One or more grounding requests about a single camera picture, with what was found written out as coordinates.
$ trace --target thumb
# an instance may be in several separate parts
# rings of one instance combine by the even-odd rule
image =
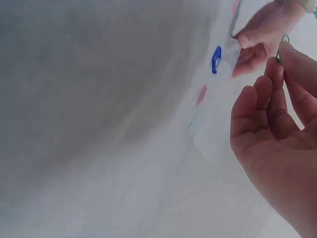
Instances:
[[[312,96],[317,97],[317,62],[287,42],[281,42],[279,55],[284,72]]]
[[[262,43],[267,37],[266,31],[262,28],[256,28],[254,30],[248,30],[239,34],[238,42],[243,49],[251,48],[259,43]]]

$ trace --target red mark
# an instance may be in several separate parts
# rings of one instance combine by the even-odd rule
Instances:
[[[204,100],[206,94],[207,94],[207,86],[204,85],[203,88],[202,88],[202,90],[200,91],[199,97],[198,97],[197,102],[196,102],[196,106],[199,106],[200,103],[203,102],[203,100]]]

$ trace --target gray background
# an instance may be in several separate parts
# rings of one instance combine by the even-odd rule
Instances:
[[[1,237],[140,237],[182,158],[160,128],[216,2],[0,2]]]

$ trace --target white surface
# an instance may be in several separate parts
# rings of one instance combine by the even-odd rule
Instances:
[[[242,22],[260,8],[249,4]],[[17,0],[0,6],[1,237],[292,233],[249,183],[228,136],[219,141],[217,166],[187,146],[189,105],[209,74],[232,4]],[[312,19],[300,29],[303,48],[315,39],[305,41]],[[231,94],[223,106],[231,108],[254,80],[219,88]]]

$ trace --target wrist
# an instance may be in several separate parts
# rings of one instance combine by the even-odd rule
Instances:
[[[282,14],[288,16],[291,25],[296,25],[305,15],[305,8],[297,0],[276,0]]]

